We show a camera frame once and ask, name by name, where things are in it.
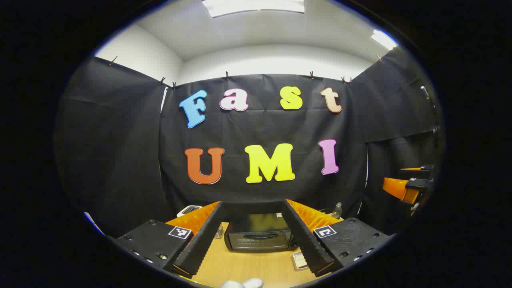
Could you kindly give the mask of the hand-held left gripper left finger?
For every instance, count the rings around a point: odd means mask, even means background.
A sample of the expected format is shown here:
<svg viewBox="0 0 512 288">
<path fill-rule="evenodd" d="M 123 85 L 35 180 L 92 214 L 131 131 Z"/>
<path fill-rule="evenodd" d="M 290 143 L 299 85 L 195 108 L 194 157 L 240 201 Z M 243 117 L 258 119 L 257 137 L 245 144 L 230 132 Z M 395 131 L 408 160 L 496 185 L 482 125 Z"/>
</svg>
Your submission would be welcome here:
<svg viewBox="0 0 512 288">
<path fill-rule="evenodd" d="M 149 220 L 115 239 L 115 244 L 157 269 L 186 278 L 197 274 L 224 217 L 222 201 L 167 223 Z"/>
</svg>

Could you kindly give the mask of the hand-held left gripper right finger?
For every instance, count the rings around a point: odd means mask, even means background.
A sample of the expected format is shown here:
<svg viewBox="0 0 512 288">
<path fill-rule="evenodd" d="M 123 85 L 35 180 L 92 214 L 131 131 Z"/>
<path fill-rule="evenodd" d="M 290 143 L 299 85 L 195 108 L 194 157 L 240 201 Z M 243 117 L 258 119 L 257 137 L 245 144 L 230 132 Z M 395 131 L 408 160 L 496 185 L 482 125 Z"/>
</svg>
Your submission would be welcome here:
<svg viewBox="0 0 512 288">
<path fill-rule="evenodd" d="M 282 216 L 316 276 L 354 266 L 395 237 L 357 218 L 335 219 L 289 199 L 281 204 Z"/>
</svg>

